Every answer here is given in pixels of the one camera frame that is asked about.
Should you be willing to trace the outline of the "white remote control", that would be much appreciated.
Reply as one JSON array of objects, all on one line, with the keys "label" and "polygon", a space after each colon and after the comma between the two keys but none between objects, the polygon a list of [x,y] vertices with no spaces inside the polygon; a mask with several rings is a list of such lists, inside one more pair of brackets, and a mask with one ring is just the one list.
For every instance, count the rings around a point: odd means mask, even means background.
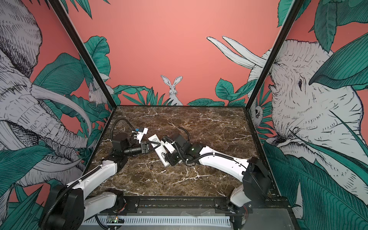
[{"label": "white remote control", "polygon": [[151,145],[155,150],[156,154],[158,155],[159,159],[163,163],[164,167],[167,167],[170,163],[165,159],[167,150],[165,149],[163,142],[159,140],[156,134],[149,137],[148,140],[152,142]]}]

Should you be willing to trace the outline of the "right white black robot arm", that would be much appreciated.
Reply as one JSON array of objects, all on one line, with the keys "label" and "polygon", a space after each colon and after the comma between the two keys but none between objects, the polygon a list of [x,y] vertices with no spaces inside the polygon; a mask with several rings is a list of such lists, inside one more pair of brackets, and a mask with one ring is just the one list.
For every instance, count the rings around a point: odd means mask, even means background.
[{"label": "right white black robot arm", "polygon": [[271,186],[271,175],[257,157],[241,159],[212,149],[200,142],[191,143],[181,135],[172,138],[163,137],[161,145],[168,151],[165,159],[172,165],[182,161],[186,166],[204,165],[220,170],[242,185],[230,195],[228,207],[232,212],[248,206],[263,205],[267,200]]}]

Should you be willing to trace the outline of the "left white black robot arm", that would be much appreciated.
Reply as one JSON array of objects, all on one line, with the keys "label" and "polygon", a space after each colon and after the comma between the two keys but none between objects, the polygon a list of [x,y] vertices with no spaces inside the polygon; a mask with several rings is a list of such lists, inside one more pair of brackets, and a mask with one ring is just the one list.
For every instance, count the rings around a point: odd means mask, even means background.
[{"label": "left white black robot arm", "polygon": [[102,182],[123,169],[129,156],[149,153],[160,146],[159,142],[143,141],[145,132],[137,129],[131,134],[111,135],[112,149],[102,163],[84,176],[51,189],[39,220],[41,230],[76,230],[87,219],[99,212],[115,208],[121,211],[126,204],[119,191],[104,192],[89,198]]}]

